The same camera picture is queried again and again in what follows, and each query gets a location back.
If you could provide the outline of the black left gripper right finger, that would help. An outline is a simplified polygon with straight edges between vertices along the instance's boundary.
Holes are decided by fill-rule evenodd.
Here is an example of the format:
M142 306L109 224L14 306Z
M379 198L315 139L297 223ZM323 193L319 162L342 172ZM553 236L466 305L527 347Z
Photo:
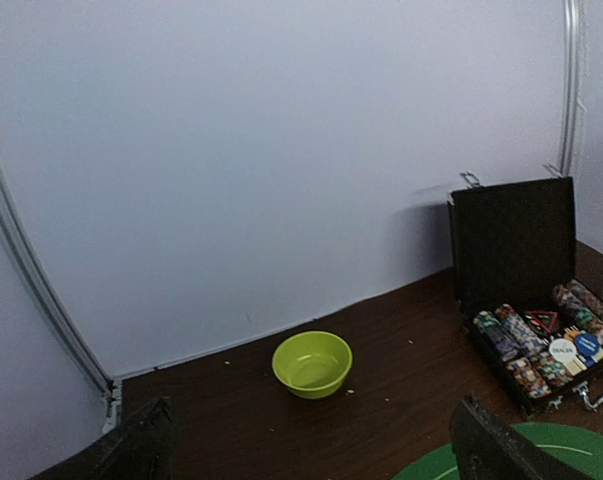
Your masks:
M588 476L536 447L472 395L450 419L450 440L461 479L570 480Z

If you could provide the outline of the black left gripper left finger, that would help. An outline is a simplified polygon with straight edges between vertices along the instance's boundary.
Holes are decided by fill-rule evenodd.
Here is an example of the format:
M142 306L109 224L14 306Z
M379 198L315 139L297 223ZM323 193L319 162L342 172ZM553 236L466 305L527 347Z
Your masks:
M39 480L171 479L175 449L172 403L159 397L76 455L40 472Z

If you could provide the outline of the white dealer button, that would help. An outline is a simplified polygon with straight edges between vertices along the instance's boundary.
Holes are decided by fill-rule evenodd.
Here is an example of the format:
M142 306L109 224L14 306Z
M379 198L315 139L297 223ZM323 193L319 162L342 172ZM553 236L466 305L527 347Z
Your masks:
M548 347L548 351L556 361L561 363L569 363L577 355L575 344L565 338L553 340Z

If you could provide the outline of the blue small blind button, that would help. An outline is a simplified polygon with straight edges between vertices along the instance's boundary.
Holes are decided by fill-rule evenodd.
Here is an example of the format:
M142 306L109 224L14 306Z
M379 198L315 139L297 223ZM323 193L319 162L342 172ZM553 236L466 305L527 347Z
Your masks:
M574 339L577 352L583 357L594 357L600 350L600 343L590 333L580 333Z

